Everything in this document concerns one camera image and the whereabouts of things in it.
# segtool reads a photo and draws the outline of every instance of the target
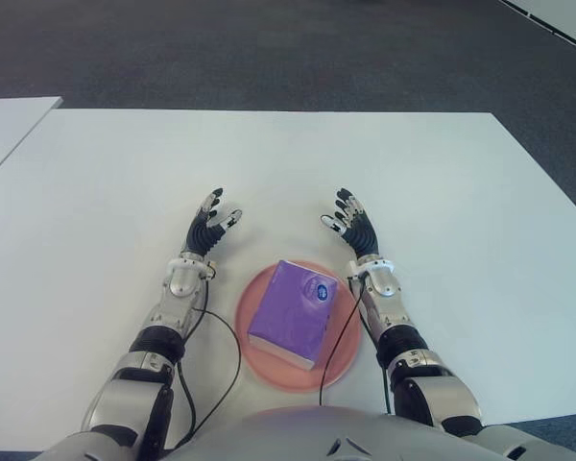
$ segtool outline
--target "black fingertip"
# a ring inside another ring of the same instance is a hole
[[[339,192],[337,192],[337,197],[339,197],[343,201],[346,201],[347,199],[349,199],[350,195],[352,195],[352,193],[349,190],[344,189],[343,187],[341,188],[341,190]]]

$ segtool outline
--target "tissue package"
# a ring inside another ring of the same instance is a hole
[[[335,278],[281,260],[248,329],[250,343],[311,370],[337,288]]]

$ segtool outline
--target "gray carpet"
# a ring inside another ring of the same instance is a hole
[[[496,0],[0,0],[0,97],[40,95],[489,111],[576,204],[576,49]],[[576,449],[576,416],[521,428]]]

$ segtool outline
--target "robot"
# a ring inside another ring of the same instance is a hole
[[[215,275],[205,257],[242,215],[237,209],[209,225],[222,193],[214,190],[200,206],[179,256],[168,264],[159,303],[89,405],[81,431],[38,461],[576,461],[573,451],[512,427],[482,425],[474,395],[410,320],[393,263],[379,254],[365,209],[344,188],[335,202],[339,211],[321,220],[354,250],[348,265],[354,310],[362,304],[396,414],[322,406],[321,393],[320,406],[265,411],[164,450],[175,369]]]

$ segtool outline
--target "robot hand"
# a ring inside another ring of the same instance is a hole
[[[188,235],[181,250],[182,253],[189,252],[204,257],[211,248],[220,241],[229,228],[237,224],[241,219],[242,211],[235,209],[227,218],[214,226],[209,226],[209,219],[215,217],[218,212],[213,208],[220,203],[223,189],[215,189],[206,199],[204,199],[197,212]]]
[[[339,200],[335,205],[343,211],[336,211],[335,218],[326,214],[321,221],[346,240],[356,253],[357,258],[366,255],[377,255],[377,236],[373,225],[360,202],[347,189],[337,192]]]

